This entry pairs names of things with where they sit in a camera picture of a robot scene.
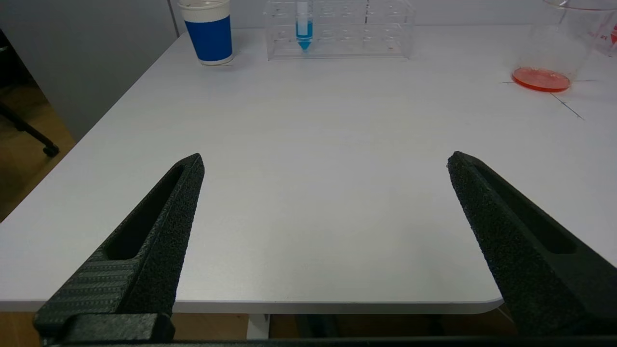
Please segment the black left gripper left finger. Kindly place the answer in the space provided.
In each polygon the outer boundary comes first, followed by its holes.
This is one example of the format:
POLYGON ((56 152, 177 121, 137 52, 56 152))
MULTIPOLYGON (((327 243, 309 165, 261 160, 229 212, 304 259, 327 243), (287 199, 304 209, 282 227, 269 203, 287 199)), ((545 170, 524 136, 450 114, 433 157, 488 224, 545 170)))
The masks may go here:
POLYGON ((40 307, 44 346, 170 345, 179 277, 205 169, 179 160, 40 307))

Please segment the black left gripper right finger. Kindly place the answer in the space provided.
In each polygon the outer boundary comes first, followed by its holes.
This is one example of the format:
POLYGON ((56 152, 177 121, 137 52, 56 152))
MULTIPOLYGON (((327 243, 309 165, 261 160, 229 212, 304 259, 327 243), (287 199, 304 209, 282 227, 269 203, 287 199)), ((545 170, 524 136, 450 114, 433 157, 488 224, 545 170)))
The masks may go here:
POLYGON ((478 158, 456 151, 447 169, 521 334, 616 334, 614 265, 478 158))

